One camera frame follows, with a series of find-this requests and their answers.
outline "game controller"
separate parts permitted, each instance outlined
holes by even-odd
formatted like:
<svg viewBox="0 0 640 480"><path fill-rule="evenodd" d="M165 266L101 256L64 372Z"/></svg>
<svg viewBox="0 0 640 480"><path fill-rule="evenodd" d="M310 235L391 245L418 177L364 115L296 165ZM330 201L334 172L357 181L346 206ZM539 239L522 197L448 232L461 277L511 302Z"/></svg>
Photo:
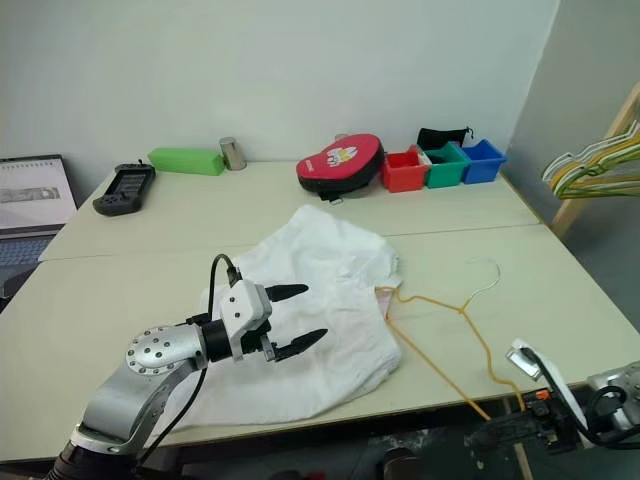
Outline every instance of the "game controller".
<svg viewBox="0 0 640 480"><path fill-rule="evenodd" d="M93 201L96 212L107 217L126 215L142 208L144 198L156 177L151 165L142 163L123 163L115 169L116 176L106 192Z"/></svg>

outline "laptop screen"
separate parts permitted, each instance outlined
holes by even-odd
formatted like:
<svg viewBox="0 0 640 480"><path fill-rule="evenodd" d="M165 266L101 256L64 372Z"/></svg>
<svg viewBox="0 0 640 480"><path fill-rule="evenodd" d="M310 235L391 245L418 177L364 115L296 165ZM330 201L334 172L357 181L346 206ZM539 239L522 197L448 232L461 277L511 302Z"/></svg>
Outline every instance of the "laptop screen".
<svg viewBox="0 0 640 480"><path fill-rule="evenodd" d="M55 232L75 212L60 155L0 159L0 236Z"/></svg>

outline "blue bin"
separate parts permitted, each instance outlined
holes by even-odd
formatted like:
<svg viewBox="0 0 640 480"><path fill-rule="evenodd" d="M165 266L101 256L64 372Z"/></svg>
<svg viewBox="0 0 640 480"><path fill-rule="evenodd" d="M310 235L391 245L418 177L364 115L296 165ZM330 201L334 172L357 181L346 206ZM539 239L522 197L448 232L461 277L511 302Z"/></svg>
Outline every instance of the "blue bin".
<svg viewBox="0 0 640 480"><path fill-rule="evenodd" d="M473 147L463 147L462 150L471 160L462 177L462 181L466 184L493 182L498 175L498 170L507 161L505 156L486 139Z"/></svg>

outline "black cable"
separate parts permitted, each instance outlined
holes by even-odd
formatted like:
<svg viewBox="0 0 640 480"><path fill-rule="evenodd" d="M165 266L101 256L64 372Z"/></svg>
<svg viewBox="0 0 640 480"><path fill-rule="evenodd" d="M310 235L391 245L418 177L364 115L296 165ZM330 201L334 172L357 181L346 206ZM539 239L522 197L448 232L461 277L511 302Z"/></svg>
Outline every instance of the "black cable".
<svg viewBox="0 0 640 480"><path fill-rule="evenodd" d="M609 393L614 393L618 397L620 406L627 401L627 392L616 385L607 385L606 387L602 387L600 390L596 391L591 395L591 398L587 403L587 408L584 412L585 417L587 417L587 427L589 427L589 430L592 430L596 423L596 417L598 416L596 408L598 408L598 404L603 398L605 398L605 395Z"/></svg>
<svg viewBox="0 0 640 480"><path fill-rule="evenodd" d="M155 452L156 448L158 448L162 440L164 440L164 437L169 435L171 430L173 430L173 427L175 427L178 424L178 422L182 420L182 417L186 415L187 411L191 408L191 405L193 405L193 402L196 400L198 393L200 393L200 389L202 388L202 384L204 383L204 377L206 376L206 374L207 374L206 368L200 371L200 377L198 378L198 383L196 384L196 388L193 389L193 393L189 397L189 400L187 400L187 403L185 403L184 407L182 407L182 410L180 410L178 415L176 415L176 417L171 421L171 423L166 426L166 428L162 431L162 433L160 433L160 435L158 435L158 438L156 438L153 441L153 443L149 446L147 451L142 454L142 456L140 457L140 460L138 461L138 466L144 465L144 463L151 456L151 454Z"/></svg>
<svg viewBox="0 0 640 480"><path fill-rule="evenodd" d="M213 320L213 289L216 284L216 269L218 268L218 262L220 260L224 260L227 264L227 272L229 272L229 270L235 270L233 262L231 262L231 259L224 253L217 255L216 258L213 259L213 263L211 264L211 275L209 276L209 303L207 304L209 321Z"/></svg>
<svg viewBox="0 0 640 480"><path fill-rule="evenodd" d="M540 367L540 371L542 372L542 375L547 380L547 382L549 383L551 388L553 388L553 390L558 394L558 397L560 398L560 401L562 402L564 407L569 412L569 416L571 417L571 419L575 423L576 428L578 429L578 431L587 440L589 440L594 445L597 445L597 446L600 446L600 447L609 448L609 449L612 449L612 450L636 450L636 449L640 449L640 443L639 442L620 443L620 442L622 442L622 440L625 440L625 439L627 439L629 437L632 437L632 436L637 435L638 433L640 433L640 426L632 427L629 430L626 430L626 431L624 431L622 433L613 435L612 437L610 437L610 438L608 438L606 440L601 439L598 435L594 434L593 432L591 432L590 430L585 428L585 426L582 424L582 422L576 416L575 412L569 406L566 398L564 398L564 395L562 394L562 391L560 390L560 388L558 388L558 384L556 383L556 381L553 379L553 377L549 373L549 370L547 370L547 367L545 366L545 364L542 362L542 360L540 360L540 357L538 357L538 355L536 355L533 350L531 350L530 348L527 348L527 347L522 348L521 351L527 357L529 357L531 360L533 360L534 362L536 362L538 364L538 366Z"/></svg>
<svg viewBox="0 0 640 480"><path fill-rule="evenodd" d="M229 272L231 272L232 274L234 272L237 272L236 268L233 265L233 262L231 262L231 259L224 253L217 255L216 258L213 259L213 262L211 263L211 274L209 276L209 303L207 305L207 309L208 309L207 314L209 316L209 321L213 320L213 293L216 285L216 269L218 267L218 262L220 262L220 260L224 260L226 262L228 274ZM182 407L182 410L178 412L178 414L171 421L171 423L167 425L164 430L162 430L160 435L158 435L158 438L156 438L153 441L153 443L149 446L147 451L142 454L142 456L140 457L140 460L138 461L138 466L142 466L149 459L151 454L158 448L162 440L164 440L164 438L167 435L169 435L171 430L173 430L173 428L178 424L178 422L182 420L182 417L184 417L187 414L187 412L191 408L191 405L193 405L193 402L195 402L196 397L198 396L198 393L200 393L200 389L202 388L202 384L204 383L204 378L206 375L207 375L207 369L203 368L200 371L200 377L198 378L198 383L196 384L196 387L193 389L193 392L191 393L189 400L187 400L187 403L185 403L184 407Z"/></svg>

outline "white table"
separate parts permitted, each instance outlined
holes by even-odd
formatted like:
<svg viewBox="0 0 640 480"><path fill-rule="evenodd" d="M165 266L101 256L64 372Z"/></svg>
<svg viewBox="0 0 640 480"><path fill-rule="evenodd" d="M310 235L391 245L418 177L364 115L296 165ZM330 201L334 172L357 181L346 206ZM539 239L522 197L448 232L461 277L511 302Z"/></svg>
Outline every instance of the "white table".
<svg viewBox="0 0 640 480"><path fill-rule="evenodd" d="M252 163L219 177L158 172L143 210L97 214L91 200L56 236L41 260L255 245L304 204L380 235L406 235L538 224L512 187L495 182L389 194L376 179L338 205L303 190L295 163Z"/></svg>
<svg viewBox="0 0 640 480"><path fill-rule="evenodd" d="M470 313L494 351L496 371L531 389L504 359L514 337L548 355L569 383L638 359L640 336L564 246L543 225L399 235L403 291L461 304L494 278ZM94 390L146 327L195 313L208 281L207 248L170 253L47 261L0 317L0 462L53 457L64 446ZM455 313L424 303L394 305L396 323L469 395L501 396L475 337ZM348 419L410 412L461 399L404 345L399 369L376 391L319 417L286 425L201 427L169 444L248 436Z"/></svg>

